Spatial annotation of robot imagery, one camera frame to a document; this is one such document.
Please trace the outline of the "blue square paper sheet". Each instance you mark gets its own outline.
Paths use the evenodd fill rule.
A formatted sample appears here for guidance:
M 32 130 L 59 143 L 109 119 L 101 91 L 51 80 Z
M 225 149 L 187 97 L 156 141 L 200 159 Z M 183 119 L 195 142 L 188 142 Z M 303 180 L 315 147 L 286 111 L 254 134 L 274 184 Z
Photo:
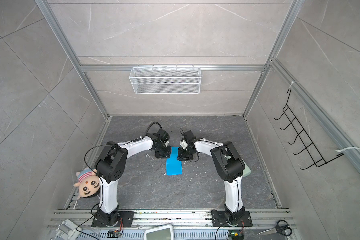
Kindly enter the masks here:
M 178 148 L 172 147 L 170 157 L 166 161 L 167 176 L 182 175 L 182 162 L 178 161 Z

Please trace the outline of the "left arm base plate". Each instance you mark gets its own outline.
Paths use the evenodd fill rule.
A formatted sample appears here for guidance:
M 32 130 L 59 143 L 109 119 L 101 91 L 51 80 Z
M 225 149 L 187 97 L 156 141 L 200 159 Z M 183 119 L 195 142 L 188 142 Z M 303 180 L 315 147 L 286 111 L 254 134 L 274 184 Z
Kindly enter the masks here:
M 130 228 L 133 223 L 135 212 L 133 211 L 117 211 L 106 214 L 103 211 L 96 213 L 91 227 L 99 228 L 117 228 L 123 225 L 124 228 Z

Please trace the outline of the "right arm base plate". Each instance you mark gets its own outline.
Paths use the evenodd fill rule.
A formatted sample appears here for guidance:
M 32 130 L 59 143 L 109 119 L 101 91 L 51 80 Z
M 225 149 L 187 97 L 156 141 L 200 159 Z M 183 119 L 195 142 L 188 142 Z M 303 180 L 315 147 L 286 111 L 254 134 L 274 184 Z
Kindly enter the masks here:
M 239 210 L 237 213 L 230 211 L 211 210 L 214 227 L 252 227 L 253 222 L 249 211 Z

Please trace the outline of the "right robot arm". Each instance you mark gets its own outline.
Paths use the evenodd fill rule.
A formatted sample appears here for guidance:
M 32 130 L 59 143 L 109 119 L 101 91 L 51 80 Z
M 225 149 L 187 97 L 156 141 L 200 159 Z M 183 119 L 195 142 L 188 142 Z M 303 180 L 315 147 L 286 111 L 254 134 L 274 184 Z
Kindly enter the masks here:
M 224 181 L 226 202 L 225 218 L 232 224 L 245 214 L 242 201 L 241 181 L 251 173 L 250 169 L 230 141 L 217 143 L 197 138 L 192 131 L 183 132 L 178 150 L 178 161 L 195 162 L 194 155 L 206 154 L 212 157 L 219 177 Z

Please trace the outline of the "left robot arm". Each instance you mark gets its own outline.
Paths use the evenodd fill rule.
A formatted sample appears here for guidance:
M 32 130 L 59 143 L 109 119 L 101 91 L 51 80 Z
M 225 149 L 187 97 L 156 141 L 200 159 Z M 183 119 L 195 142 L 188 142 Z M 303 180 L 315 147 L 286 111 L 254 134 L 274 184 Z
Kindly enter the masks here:
M 127 159 L 144 151 L 155 151 L 155 158 L 167 159 L 172 148 L 170 135 L 163 129 L 156 133 L 147 133 L 144 137 L 126 143 L 108 142 L 97 162 L 95 169 L 101 180 L 101 198 L 99 212 L 106 216 L 115 214 L 119 204 L 117 200 L 118 181 L 123 175 Z

